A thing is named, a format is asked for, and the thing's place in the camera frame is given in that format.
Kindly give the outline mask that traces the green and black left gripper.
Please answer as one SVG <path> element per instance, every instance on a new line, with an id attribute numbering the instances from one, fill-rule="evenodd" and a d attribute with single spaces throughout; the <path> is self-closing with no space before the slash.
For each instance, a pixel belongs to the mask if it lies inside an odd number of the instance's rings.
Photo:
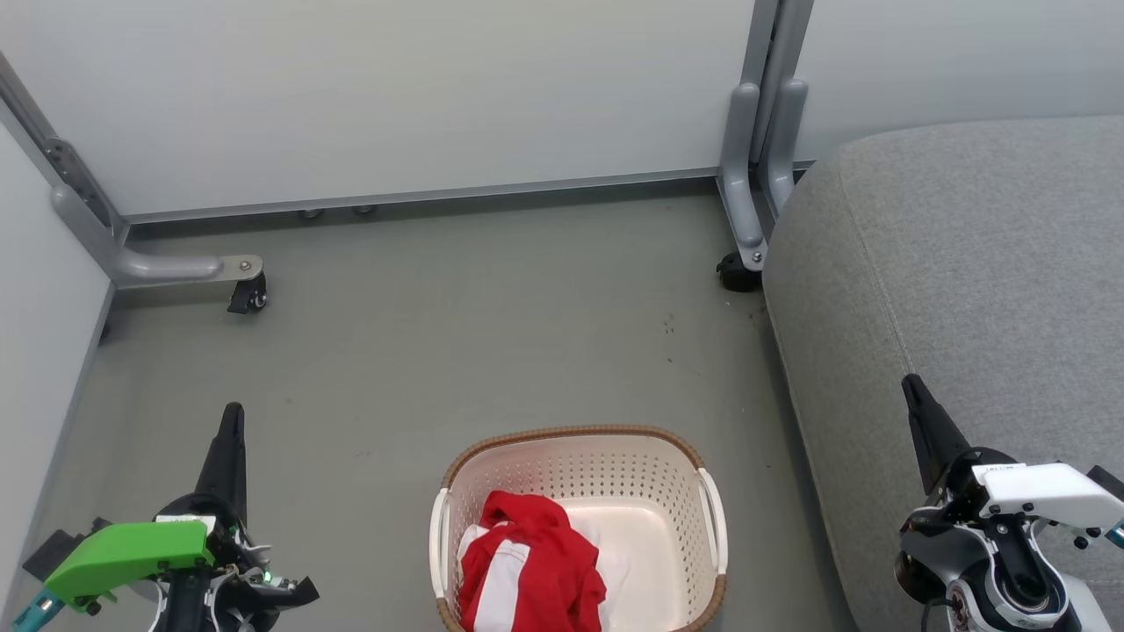
<path id="1" fill-rule="evenodd" d="M 93 601 L 143 579 L 170 581 L 173 572 L 269 574 L 268 545 L 250 540 L 248 459 L 245 409 L 225 405 L 220 428 L 205 457 L 194 493 L 173 500 L 151 521 L 102 523 L 85 536 L 52 549 L 44 586 L 69 607 L 84 611 Z M 299 608 L 320 599 L 308 577 L 296 581 L 269 575 L 262 580 L 263 608 Z"/>

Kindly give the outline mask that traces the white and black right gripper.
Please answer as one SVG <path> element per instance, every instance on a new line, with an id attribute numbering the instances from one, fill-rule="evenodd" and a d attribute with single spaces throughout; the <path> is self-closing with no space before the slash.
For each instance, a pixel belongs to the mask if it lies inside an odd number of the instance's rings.
<path id="1" fill-rule="evenodd" d="M 1041 529 L 1071 529 L 1121 547 L 1123 481 L 1100 464 L 1015 463 L 996 449 L 971 448 L 924 383 L 901 379 L 925 506 L 912 514 L 912 557 L 919 563 L 1032 563 Z"/>

